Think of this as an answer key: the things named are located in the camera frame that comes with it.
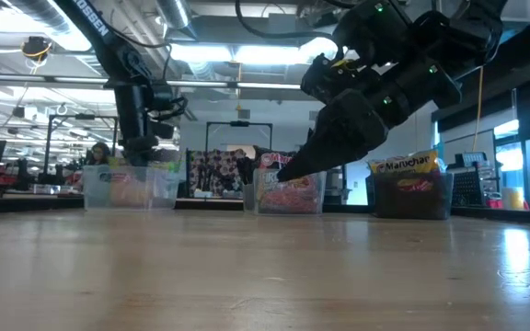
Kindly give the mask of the yellow container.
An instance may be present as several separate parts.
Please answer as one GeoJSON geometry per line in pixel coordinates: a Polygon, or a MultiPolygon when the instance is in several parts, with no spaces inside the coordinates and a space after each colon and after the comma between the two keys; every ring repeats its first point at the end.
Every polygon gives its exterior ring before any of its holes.
{"type": "Polygon", "coordinates": [[[501,197],[505,210],[524,210],[524,194],[521,188],[502,188],[501,197]]]}

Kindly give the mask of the person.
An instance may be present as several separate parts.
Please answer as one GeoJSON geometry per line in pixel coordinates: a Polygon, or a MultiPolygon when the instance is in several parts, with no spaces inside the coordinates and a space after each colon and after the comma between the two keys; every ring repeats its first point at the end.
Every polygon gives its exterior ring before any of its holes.
{"type": "Polygon", "coordinates": [[[91,153],[86,164],[88,166],[106,165],[109,162],[109,156],[109,147],[103,142],[96,143],[91,147],[91,153]]]}

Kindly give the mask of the dark grey plastic bin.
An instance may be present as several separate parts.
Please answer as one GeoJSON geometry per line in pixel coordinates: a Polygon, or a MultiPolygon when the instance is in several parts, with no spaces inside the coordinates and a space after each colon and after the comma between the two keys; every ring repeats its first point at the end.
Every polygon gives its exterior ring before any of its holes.
{"type": "Polygon", "coordinates": [[[450,216],[453,174],[375,174],[372,181],[374,212],[380,218],[446,220],[450,216]]]}

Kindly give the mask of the blue Maruchan ramen packet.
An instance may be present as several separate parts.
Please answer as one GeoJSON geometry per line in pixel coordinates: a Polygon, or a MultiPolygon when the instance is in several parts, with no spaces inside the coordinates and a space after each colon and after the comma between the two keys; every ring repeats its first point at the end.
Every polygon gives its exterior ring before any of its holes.
{"type": "Polygon", "coordinates": [[[438,151],[434,149],[372,160],[368,162],[368,166],[373,175],[395,179],[397,188],[403,191],[428,191],[433,187],[433,183],[429,179],[414,175],[437,175],[446,169],[438,151]]]}

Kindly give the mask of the grey ceiling vent box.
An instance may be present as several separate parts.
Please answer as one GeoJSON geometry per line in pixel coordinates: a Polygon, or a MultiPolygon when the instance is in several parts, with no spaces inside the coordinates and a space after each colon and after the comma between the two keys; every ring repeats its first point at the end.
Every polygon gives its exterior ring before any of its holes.
{"type": "Polygon", "coordinates": [[[281,35],[285,35],[286,40],[295,40],[289,34],[298,31],[299,24],[296,16],[282,13],[269,13],[267,15],[267,26],[265,33],[269,40],[282,40],[281,35]]]}

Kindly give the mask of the white partition panel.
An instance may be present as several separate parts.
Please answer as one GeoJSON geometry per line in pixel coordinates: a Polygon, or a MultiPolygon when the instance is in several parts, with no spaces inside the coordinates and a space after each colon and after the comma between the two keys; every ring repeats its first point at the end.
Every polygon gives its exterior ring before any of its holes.
{"type": "Polygon", "coordinates": [[[494,130],[479,131],[455,138],[446,142],[439,142],[432,147],[446,165],[455,163],[455,155],[461,153],[484,152],[489,162],[495,161],[495,135],[494,130]]]}

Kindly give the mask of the black perforated desk organizer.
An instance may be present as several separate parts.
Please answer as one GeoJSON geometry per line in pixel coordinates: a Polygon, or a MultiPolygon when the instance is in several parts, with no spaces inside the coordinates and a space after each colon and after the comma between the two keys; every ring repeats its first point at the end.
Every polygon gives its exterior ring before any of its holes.
{"type": "Polygon", "coordinates": [[[484,205],[481,182],[476,171],[454,174],[452,205],[454,207],[484,205]]]}

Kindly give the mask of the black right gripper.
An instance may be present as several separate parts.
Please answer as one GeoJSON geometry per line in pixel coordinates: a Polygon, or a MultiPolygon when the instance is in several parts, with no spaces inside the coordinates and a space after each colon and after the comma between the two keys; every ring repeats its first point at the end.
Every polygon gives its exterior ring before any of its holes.
{"type": "Polygon", "coordinates": [[[278,172],[278,180],[289,181],[364,158],[418,107],[411,94],[420,80],[417,56],[380,74],[361,59],[330,60],[318,55],[300,88],[324,108],[318,112],[312,135],[278,172]]]}

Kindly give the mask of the black desk phone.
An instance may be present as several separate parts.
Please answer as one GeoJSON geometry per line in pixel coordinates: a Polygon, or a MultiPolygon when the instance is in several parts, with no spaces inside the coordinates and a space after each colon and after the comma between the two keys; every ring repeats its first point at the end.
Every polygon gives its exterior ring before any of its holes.
{"type": "Polygon", "coordinates": [[[476,163],[484,162],[487,156],[484,152],[461,153],[455,155],[454,167],[471,167],[476,163]]]}

